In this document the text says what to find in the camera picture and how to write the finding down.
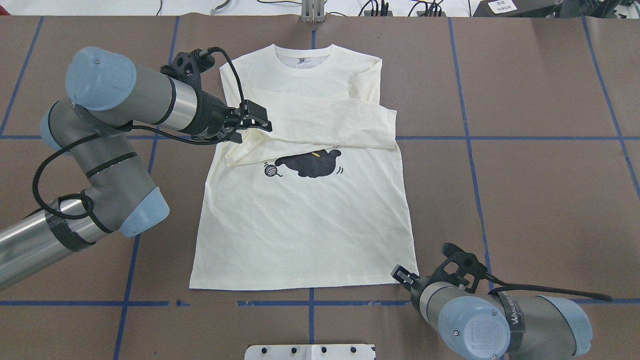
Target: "white floor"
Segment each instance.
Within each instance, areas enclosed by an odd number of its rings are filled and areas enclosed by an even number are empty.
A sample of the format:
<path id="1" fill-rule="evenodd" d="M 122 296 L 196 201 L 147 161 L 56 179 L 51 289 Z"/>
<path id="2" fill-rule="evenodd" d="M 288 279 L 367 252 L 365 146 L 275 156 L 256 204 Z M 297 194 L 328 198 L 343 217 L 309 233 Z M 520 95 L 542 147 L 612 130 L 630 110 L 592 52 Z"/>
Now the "white floor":
<path id="1" fill-rule="evenodd" d="M 160 15 L 182 15 L 191 12 L 210 14 L 212 8 L 224 1 L 163 0 Z M 367 0 L 327 0 L 325 11 L 355 16 L 366 2 Z M 161 0 L 0 0 L 0 4 L 13 15 L 155 15 L 160 3 Z M 470 0 L 470 3 L 474 12 L 479 0 Z M 394 16 L 407 16 L 414 4 L 412 0 L 391 0 L 389 10 L 393 11 Z M 441 6 L 447 16 L 469 16 L 467 0 L 443 0 Z M 422 9 L 422 5 L 416 7 L 416 10 Z M 280 15 L 300 12 L 300 5 L 296 4 L 262 4 L 256 0 L 231 0 L 226 7 L 216 12 L 216 15 Z M 618 12 L 630 18 L 638 18 L 633 7 L 619 6 Z"/>

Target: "graphic print on shirt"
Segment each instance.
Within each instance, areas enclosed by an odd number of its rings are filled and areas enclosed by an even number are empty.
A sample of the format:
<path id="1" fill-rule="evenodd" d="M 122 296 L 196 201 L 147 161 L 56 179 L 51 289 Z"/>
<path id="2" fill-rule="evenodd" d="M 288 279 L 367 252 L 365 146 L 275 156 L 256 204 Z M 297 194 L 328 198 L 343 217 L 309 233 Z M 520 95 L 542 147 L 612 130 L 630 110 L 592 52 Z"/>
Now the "graphic print on shirt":
<path id="1" fill-rule="evenodd" d="M 300 177 L 321 177 L 333 173 L 335 170 L 335 162 L 338 156 L 342 155 L 339 150 L 333 149 L 329 152 L 326 150 L 312 151 L 306 154 L 285 156 L 274 162 L 274 165 L 265 163 L 264 174 L 272 176 L 280 176 L 278 167 L 285 165 L 287 168 L 297 171 Z M 337 174 L 341 174 L 344 169 L 340 168 Z"/>

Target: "brown table surface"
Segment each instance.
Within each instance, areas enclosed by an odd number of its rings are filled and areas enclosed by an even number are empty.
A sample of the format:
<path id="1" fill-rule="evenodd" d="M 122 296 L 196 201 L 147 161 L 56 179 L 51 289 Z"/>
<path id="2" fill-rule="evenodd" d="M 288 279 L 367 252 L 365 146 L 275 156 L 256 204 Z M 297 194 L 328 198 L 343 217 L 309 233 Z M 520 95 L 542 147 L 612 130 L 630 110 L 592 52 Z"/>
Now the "brown table surface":
<path id="1" fill-rule="evenodd" d="M 337 44 L 384 59 L 381 103 L 398 111 L 421 272 L 453 242 L 506 281 L 608 293 L 613 304 L 576 299 L 595 334 L 583 359 L 636 358 L 639 35 L 636 20 L 0 17 L 0 228 L 36 208 L 31 178 L 52 152 L 38 124 L 65 95 L 80 48 L 158 69 L 197 47 L 238 57 L 271 43 Z M 203 82 L 222 97 L 217 66 Z M 214 149 L 131 138 L 171 215 L 0 293 L 0 359 L 242 359 L 248 345 L 279 343 L 370 343 L 378 359 L 459 359 L 400 285 L 189 290 Z M 52 199 L 87 185 L 62 157 L 41 189 Z"/>

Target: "shirt neckline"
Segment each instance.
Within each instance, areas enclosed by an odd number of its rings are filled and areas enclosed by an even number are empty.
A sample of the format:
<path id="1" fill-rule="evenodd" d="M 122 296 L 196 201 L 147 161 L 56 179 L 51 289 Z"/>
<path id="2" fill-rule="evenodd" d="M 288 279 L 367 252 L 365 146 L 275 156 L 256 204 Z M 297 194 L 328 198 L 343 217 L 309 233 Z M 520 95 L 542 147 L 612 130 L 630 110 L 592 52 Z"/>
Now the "shirt neckline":
<path id="1" fill-rule="evenodd" d="M 328 47 L 324 47 L 322 49 L 286 49 L 284 47 L 279 47 L 275 44 L 271 44 L 269 46 L 269 60 L 274 67 L 276 67 L 279 71 L 284 72 L 289 75 L 299 76 L 299 77 L 309 77 L 321 74 L 328 69 L 330 69 L 333 64 L 336 62 L 338 57 L 338 50 L 336 45 L 329 45 Z M 312 67 L 311 69 L 294 69 L 292 67 L 286 66 L 280 59 L 278 55 L 282 56 L 290 56 L 292 58 L 322 58 L 324 56 L 328 56 L 328 58 L 322 62 L 320 65 L 316 67 Z"/>

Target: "white t-shirt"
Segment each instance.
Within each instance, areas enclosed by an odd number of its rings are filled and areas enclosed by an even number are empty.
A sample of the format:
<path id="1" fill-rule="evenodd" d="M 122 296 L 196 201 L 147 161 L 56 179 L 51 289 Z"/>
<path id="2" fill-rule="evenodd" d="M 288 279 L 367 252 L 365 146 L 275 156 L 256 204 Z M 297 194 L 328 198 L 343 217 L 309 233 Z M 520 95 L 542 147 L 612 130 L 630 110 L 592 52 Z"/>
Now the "white t-shirt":
<path id="1" fill-rule="evenodd" d="M 332 45 L 271 45 L 234 60 L 273 132 L 217 145 L 190 288 L 275 290 L 393 283 L 417 273 L 382 60 Z M 229 106 L 240 103 L 228 64 Z"/>

